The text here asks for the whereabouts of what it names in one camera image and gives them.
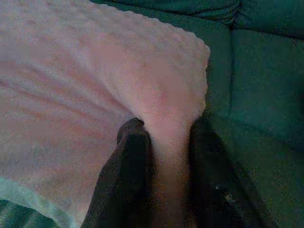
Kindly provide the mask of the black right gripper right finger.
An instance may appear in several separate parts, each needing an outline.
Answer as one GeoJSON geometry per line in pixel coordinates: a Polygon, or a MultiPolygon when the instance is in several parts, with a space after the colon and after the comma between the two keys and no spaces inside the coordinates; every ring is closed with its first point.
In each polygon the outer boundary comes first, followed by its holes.
{"type": "Polygon", "coordinates": [[[238,180],[226,146],[207,118],[190,130],[191,204],[199,228],[243,228],[238,180]]]}

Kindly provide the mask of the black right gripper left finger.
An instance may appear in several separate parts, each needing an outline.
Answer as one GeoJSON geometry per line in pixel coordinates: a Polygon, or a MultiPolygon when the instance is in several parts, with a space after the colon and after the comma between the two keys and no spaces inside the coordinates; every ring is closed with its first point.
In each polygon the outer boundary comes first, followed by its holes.
{"type": "Polygon", "coordinates": [[[151,140],[144,122],[133,118],[117,133],[117,147],[100,171],[84,228],[147,228],[151,140]]]}

